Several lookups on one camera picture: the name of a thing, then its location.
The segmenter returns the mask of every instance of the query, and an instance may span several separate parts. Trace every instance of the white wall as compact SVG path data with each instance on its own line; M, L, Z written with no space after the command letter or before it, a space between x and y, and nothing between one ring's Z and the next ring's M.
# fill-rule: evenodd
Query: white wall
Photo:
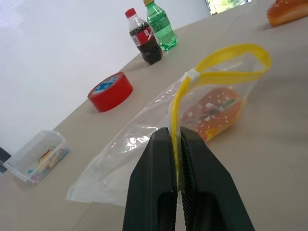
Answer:
M157 0L174 28L209 16L205 0ZM124 12L142 0L0 0L0 146L14 154L53 129L138 50Z

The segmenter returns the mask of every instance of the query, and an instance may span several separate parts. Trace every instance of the plastic bottle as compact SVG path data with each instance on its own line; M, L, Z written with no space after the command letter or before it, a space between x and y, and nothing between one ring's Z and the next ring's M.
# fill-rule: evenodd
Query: plastic bottle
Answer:
M148 10L148 23L158 39L160 47L168 51L178 43L177 36L171 28L166 12L157 6L154 0L143 0Z
M136 15L134 8L125 13L129 21L129 34L140 50L143 59L150 65L162 59L160 49L149 24Z

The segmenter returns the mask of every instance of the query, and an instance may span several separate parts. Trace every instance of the green soda bottle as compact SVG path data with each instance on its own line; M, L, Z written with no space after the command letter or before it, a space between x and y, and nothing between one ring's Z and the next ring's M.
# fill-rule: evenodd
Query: green soda bottle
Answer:
M168 51L178 43L177 36L173 32L166 12L157 6L154 0L143 0L148 10L148 23L158 39L162 50Z

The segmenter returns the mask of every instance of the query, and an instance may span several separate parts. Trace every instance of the white plastic clip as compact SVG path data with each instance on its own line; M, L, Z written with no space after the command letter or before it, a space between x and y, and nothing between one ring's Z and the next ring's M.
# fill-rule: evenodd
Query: white plastic clip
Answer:
M193 68L190 71L184 73L183 77L181 78L181 81L183 82L187 76L191 79L191 85L193 85L195 84L195 82L198 81L201 74Z

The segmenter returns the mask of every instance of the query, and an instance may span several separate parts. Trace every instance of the plastic bag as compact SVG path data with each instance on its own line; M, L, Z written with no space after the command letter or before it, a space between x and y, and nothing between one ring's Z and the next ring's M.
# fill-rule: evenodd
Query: plastic bag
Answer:
M130 175L153 132L168 127L180 186L179 126L205 141L234 124L256 81L269 70L266 51L252 44L221 49L152 100L96 156L67 199L125 206Z

